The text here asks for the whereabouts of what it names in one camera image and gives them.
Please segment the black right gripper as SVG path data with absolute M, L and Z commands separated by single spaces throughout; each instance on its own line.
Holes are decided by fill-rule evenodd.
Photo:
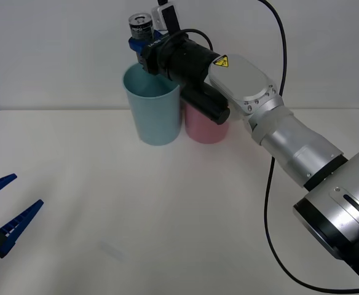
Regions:
M 138 63 L 141 63 L 143 69 L 152 75 L 161 74 L 169 76 L 168 69 L 160 60 L 162 55 L 160 50 L 165 41 L 170 37 L 167 30 L 154 30 L 154 40 L 149 42 L 145 39 L 135 39 L 131 37 L 128 40 L 129 47 L 136 53 Z

